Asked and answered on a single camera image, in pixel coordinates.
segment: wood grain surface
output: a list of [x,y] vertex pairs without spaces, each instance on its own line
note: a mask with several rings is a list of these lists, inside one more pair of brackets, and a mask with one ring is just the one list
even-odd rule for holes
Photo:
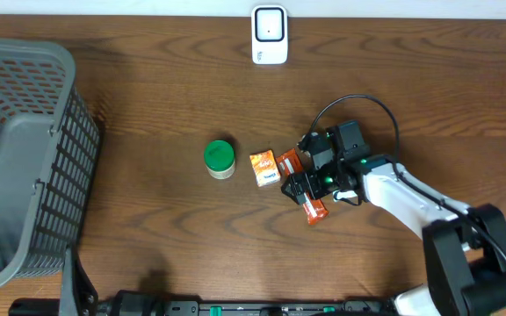
[[[426,282],[422,244],[387,212],[324,203],[308,226],[277,184],[257,188],[249,154],[291,148],[318,111],[349,93],[391,107],[401,160],[418,178],[506,216],[506,21],[289,21],[288,62],[250,59],[248,18],[0,16],[0,37],[64,45],[106,136],[80,256],[99,293],[204,300],[389,296]],[[375,105],[337,106],[320,127],[358,119],[375,153],[393,148]],[[202,152],[230,138],[237,170]],[[0,290],[56,298],[60,276]]]

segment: red packet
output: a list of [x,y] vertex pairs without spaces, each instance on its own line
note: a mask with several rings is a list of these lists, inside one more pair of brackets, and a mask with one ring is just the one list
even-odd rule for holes
[[[298,154],[294,148],[288,150],[283,155],[277,158],[278,167],[287,175],[304,170],[300,162]],[[313,200],[309,197],[307,192],[304,192],[306,203],[302,206],[307,215],[307,223],[314,225],[320,220],[324,219],[329,211],[325,209],[321,200]]]

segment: white background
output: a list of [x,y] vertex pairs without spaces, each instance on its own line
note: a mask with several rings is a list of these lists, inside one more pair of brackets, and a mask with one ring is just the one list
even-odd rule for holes
[[0,13],[247,17],[257,4],[290,17],[506,19],[506,0],[0,0]]

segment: green-lidded container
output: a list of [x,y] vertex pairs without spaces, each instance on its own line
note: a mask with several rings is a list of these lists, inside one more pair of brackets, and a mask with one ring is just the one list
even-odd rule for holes
[[210,176],[216,179],[227,179],[235,171],[234,149],[227,141],[215,140],[204,150],[204,163]]

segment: gray plastic basket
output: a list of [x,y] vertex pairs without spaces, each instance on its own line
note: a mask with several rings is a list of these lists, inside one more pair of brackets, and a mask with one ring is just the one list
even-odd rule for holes
[[60,271],[77,242],[100,135],[52,43],[0,39],[0,286]]

